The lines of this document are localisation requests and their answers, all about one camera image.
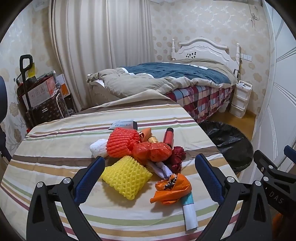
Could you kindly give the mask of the grey white black pouch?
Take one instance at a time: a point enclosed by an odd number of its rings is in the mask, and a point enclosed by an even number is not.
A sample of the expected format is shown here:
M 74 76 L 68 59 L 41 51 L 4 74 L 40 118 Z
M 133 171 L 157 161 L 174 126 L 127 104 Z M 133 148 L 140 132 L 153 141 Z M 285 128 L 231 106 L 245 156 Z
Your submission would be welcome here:
M 109 130 L 115 130 L 116 128 L 126 128 L 129 130 L 137 130 L 137 122 L 133 120 L 119 120 L 114 123 L 108 128 Z

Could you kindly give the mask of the dark red wrapper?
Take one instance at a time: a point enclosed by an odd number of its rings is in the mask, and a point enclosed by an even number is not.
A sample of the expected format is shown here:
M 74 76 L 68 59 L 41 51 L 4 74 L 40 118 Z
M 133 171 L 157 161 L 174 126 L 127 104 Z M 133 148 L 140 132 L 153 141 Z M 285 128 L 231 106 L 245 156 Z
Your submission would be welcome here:
M 186 153 L 183 147 L 175 146 L 172 151 L 170 165 L 171 171 L 175 174 L 180 173 L 181 171 L 181 164 L 186 158 Z

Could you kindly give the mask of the lavender paper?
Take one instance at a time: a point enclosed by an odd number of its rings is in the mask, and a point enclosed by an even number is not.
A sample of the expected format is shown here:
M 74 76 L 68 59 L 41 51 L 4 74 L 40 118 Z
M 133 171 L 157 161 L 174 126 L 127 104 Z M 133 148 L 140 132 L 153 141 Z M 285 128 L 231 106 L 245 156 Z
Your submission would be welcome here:
M 169 178 L 172 171 L 163 162 L 148 161 L 147 166 L 151 168 L 160 178 Z

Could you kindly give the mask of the plaid bed cover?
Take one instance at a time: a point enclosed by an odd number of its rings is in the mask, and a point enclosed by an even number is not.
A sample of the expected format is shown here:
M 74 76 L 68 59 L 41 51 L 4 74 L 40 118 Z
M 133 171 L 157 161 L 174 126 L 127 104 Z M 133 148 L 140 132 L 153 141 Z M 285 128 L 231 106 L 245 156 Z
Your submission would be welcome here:
M 201 123 L 217 112 L 230 99 L 232 92 L 233 87 L 192 86 L 176 89 L 165 96 L 184 108 L 197 123 Z

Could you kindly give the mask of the black trash bin bag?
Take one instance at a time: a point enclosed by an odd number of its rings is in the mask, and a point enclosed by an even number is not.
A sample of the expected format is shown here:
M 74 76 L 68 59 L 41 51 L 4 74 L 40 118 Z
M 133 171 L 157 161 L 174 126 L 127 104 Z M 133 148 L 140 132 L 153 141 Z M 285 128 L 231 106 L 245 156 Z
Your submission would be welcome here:
M 205 120 L 199 126 L 224 156 L 234 173 L 246 169 L 253 160 L 253 146 L 238 128 L 219 121 Z

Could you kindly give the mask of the red bottle black cap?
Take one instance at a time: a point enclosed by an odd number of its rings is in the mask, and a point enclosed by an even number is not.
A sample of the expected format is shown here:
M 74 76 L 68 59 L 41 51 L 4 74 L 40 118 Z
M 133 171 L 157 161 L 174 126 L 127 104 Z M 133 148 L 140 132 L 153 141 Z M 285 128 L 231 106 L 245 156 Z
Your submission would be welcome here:
M 171 149 L 174 147 L 173 146 L 173 144 L 174 144 L 174 129 L 173 128 L 166 129 L 163 143 L 167 144 Z

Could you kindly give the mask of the yellow foam fruit net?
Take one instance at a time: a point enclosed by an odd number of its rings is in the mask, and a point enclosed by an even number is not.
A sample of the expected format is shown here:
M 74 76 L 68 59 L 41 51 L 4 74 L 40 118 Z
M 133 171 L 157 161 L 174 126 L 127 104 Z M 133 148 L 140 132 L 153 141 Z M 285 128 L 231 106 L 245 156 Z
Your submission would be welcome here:
M 103 181 L 128 200 L 135 199 L 151 177 L 152 173 L 131 156 L 106 167 L 101 175 Z

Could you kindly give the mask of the orange snack wrapper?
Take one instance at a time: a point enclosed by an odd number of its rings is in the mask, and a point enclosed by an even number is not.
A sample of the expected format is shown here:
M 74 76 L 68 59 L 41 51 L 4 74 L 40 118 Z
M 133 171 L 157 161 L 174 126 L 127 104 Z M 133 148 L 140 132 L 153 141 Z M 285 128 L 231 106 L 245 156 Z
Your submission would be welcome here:
M 150 203 L 161 202 L 163 205 L 174 204 L 192 191 L 191 183 L 181 173 L 171 174 L 169 178 L 158 181 L 155 188 Z

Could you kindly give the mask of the cream curtain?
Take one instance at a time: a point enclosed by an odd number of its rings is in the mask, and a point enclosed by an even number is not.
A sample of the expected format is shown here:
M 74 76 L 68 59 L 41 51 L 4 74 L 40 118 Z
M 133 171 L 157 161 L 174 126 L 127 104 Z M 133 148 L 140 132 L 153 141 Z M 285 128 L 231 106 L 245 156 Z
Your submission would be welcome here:
M 50 1 L 49 29 L 79 110 L 92 105 L 89 73 L 154 61 L 149 1 Z

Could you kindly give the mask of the red plastic bag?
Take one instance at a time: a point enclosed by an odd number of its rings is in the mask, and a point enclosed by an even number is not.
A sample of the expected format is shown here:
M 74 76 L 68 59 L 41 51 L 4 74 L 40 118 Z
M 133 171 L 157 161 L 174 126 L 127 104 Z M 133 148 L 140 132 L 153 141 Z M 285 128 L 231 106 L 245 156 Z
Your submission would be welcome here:
M 148 161 L 162 162 L 167 160 L 172 154 L 172 149 L 165 143 L 142 142 L 133 147 L 132 156 L 142 165 Z

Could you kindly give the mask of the white wooden headboard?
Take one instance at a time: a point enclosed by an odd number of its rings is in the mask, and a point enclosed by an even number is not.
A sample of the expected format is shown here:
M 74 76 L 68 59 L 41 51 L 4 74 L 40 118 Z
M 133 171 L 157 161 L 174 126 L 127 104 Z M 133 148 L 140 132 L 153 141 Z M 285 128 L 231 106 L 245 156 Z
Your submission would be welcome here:
M 227 51 L 226 45 L 221 45 L 203 37 L 197 37 L 187 42 L 180 42 L 180 48 L 176 51 L 176 41 L 171 41 L 171 57 L 173 60 L 205 58 L 215 60 L 227 66 L 238 76 L 240 69 L 240 44 L 236 43 L 236 57 L 233 60 Z

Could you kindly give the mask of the orange-red foam fruit net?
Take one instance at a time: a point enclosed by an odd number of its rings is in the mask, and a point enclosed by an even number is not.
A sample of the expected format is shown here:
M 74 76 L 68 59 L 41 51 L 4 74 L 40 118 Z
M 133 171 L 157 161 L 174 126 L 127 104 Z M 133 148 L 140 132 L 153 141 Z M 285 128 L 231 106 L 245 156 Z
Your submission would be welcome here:
M 106 151 L 112 158 L 131 156 L 135 145 L 139 144 L 139 133 L 136 130 L 126 128 L 115 128 L 110 134 Z

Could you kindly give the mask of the white teal paper tube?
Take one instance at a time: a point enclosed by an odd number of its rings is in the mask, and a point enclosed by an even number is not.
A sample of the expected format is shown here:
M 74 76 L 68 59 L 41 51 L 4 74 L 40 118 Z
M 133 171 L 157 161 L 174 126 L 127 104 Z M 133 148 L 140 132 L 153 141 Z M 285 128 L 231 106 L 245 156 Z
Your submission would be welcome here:
M 198 228 L 199 225 L 192 193 L 190 192 L 186 196 L 182 197 L 181 203 L 183 208 L 186 231 Z

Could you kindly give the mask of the white orange small box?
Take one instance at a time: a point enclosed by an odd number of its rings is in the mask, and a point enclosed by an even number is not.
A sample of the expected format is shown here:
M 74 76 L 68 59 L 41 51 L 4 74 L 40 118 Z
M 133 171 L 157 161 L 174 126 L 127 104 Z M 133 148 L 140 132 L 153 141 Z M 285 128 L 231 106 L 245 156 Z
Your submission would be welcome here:
M 61 89 L 61 92 L 62 92 L 62 95 L 63 97 L 67 97 L 70 95 L 70 91 L 67 87 L 67 84 L 66 84 L 66 81 L 65 81 L 65 77 L 64 77 L 64 74 L 60 74 L 58 76 L 56 76 L 56 82 L 58 84 L 58 86 L 60 87 Z

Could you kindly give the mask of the gold bottle black cap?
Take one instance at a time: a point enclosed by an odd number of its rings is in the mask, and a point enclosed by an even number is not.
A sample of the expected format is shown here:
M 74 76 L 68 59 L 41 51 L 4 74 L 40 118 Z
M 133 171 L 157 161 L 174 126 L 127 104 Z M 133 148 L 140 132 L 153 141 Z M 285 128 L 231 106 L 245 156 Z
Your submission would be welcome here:
M 151 136 L 147 139 L 149 143 L 158 143 L 158 139 L 155 136 Z

